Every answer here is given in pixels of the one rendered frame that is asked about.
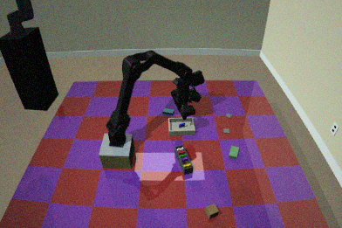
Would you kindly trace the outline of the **green rectangular block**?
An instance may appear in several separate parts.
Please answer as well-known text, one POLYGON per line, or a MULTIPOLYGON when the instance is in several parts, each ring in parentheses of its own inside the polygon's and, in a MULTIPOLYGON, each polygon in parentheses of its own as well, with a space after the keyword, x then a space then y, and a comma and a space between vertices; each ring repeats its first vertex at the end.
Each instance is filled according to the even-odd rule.
POLYGON ((239 149, 238 147, 231 145, 231 150, 230 150, 230 153, 229 153, 229 158, 236 159, 237 158, 237 154, 238 154, 238 149, 239 149))

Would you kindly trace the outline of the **teal rectangular block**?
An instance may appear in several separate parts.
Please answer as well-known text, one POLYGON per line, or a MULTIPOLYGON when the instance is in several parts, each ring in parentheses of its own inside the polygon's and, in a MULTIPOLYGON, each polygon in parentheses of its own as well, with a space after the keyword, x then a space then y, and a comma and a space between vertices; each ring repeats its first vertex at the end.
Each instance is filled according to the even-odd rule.
POLYGON ((164 108, 163 113, 164 113, 164 114, 173 115, 174 110, 173 110, 173 109, 164 108))

